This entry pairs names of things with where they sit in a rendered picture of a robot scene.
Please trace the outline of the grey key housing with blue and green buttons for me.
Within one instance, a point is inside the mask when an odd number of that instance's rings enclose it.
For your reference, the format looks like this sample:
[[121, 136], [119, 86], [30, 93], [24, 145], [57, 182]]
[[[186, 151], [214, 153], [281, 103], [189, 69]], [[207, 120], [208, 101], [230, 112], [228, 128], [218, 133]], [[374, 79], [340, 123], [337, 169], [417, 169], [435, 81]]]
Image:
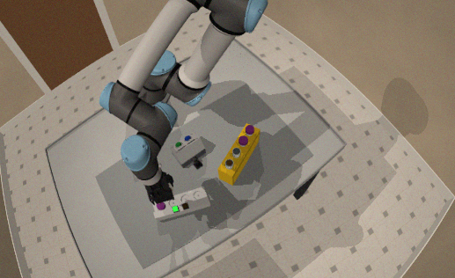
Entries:
[[175, 143], [170, 147], [170, 150], [180, 165], [182, 165], [182, 168], [192, 162], [194, 162], [193, 165], [197, 170], [203, 166], [198, 158], [205, 154], [206, 150], [201, 138], [193, 132]]

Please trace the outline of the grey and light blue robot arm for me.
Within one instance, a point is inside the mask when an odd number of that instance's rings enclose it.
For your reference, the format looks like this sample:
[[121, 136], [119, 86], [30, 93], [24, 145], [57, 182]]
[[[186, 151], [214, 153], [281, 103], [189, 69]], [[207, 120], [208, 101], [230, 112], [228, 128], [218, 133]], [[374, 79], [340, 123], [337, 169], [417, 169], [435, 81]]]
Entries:
[[[178, 118], [172, 106], [159, 101], [169, 93], [184, 104], [197, 105], [211, 86], [209, 73], [218, 60], [236, 36], [253, 32], [267, 5], [268, 0], [169, 0], [117, 82], [106, 85], [99, 104], [138, 131], [122, 143], [121, 157], [142, 184], [151, 186], [160, 180], [157, 156]], [[188, 62], [181, 65], [166, 49], [202, 6], [211, 11], [210, 24]]]

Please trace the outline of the purple round cap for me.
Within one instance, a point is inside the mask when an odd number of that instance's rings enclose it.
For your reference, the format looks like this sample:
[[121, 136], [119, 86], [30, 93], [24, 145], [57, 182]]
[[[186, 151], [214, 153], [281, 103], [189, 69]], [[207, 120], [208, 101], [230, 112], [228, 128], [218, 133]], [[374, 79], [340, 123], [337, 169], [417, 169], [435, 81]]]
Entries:
[[247, 143], [248, 143], [248, 138], [246, 136], [242, 135], [239, 138], [239, 144], [242, 146], [245, 146], [245, 145], [247, 145]]
[[254, 133], [254, 126], [252, 126], [252, 125], [246, 126], [246, 133], [247, 133], [248, 135], [253, 134], [253, 133]]
[[157, 208], [159, 210], [163, 210], [163, 209], [165, 209], [165, 204], [163, 202], [161, 202], [160, 204], [157, 204]]

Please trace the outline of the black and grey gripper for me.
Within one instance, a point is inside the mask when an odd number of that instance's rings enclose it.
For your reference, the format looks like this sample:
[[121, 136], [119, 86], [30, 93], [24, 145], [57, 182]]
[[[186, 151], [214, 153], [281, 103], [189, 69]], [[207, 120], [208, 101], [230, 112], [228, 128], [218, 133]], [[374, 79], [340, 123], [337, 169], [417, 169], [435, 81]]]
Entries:
[[[167, 182], [168, 180], [168, 182]], [[168, 185], [169, 183], [169, 185]], [[169, 200], [174, 200], [173, 197], [173, 178], [169, 174], [166, 174], [166, 172], [162, 172], [160, 180], [152, 185], [152, 186], [145, 186], [149, 200], [150, 202], [155, 205], [154, 202], [157, 204], [164, 202], [164, 201], [169, 201]], [[171, 190], [172, 189], [172, 190]], [[162, 195], [163, 194], [163, 195]], [[153, 200], [153, 201], [152, 201]]]

